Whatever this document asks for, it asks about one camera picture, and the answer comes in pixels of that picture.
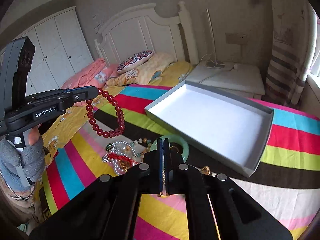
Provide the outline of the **grey gloved left hand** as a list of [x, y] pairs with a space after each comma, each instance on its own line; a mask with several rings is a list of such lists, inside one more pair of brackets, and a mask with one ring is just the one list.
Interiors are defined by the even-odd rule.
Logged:
[[23, 186], [16, 168], [21, 166], [24, 175], [33, 184], [42, 177], [46, 165], [43, 139], [38, 127], [31, 129], [28, 141], [29, 145], [19, 152], [7, 139], [1, 140], [1, 174], [14, 191], [31, 189], [30, 186]]

